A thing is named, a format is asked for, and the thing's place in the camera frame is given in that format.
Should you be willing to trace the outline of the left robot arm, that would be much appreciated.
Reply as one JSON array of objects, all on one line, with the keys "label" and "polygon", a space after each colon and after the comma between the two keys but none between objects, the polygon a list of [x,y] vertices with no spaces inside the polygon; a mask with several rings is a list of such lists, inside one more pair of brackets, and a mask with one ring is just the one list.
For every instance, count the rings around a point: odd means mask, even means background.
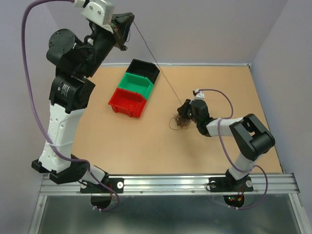
[{"label": "left robot arm", "polygon": [[49,39],[47,59],[56,67],[49,94],[48,139],[41,156],[31,164],[48,173],[56,184],[84,180],[97,192],[108,188],[108,174],[72,154],[78,123],[85,112],[95,84],[90,81],[114,47],[125,51],[134,14],[114,14],[111,31],[90,22],[91,34],[80,40],[71,30],[60,29]]}]

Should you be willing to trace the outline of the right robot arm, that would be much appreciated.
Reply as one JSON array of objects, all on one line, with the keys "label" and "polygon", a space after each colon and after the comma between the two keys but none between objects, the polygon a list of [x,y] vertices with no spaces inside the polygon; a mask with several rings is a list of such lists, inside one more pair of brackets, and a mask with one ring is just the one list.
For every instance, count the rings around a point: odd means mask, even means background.
[{"label": "right robot arm", "polygon": [[177,109],[182,121],[192,121],[197,130],[205,137],[233,137],[239,148],[239,155],[224,177],[209,179],[207,189],[210,192],[237,192],[241,188],[252,191],[249,174],[257,160],[272,147],[275,139],[271,132],[254,114],[248,114],[236,119],[216,119],[210,116],[208,106],[203,100],[185,100]]}]

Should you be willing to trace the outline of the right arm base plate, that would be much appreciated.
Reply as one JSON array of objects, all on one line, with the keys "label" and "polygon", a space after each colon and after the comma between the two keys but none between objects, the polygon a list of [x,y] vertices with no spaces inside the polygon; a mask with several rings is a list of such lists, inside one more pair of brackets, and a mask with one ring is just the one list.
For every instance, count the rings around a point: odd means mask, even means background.
[{"label": "right arm base plate", "polygon": [[212,193],[252,192],[254,190],[249,176],[240,180],[229,177],[214,176],[208,179],[206,190]]}]

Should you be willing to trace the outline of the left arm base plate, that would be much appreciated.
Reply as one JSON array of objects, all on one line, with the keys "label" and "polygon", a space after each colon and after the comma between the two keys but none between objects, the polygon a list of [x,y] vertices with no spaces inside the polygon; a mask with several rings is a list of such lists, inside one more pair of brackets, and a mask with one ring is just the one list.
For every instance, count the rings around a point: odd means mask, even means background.
[{"label": "left arm base plate", "polygon": [[[124,190],[124,178],[122,177],[109,177],[108,184],[106,185],[111,190],[115,191],[118,194],[123,193]],[[104,188],[99,184],[94,184],[89,181],[82,181],[80,185],[81,194],[108,194],[109,190]]]}]

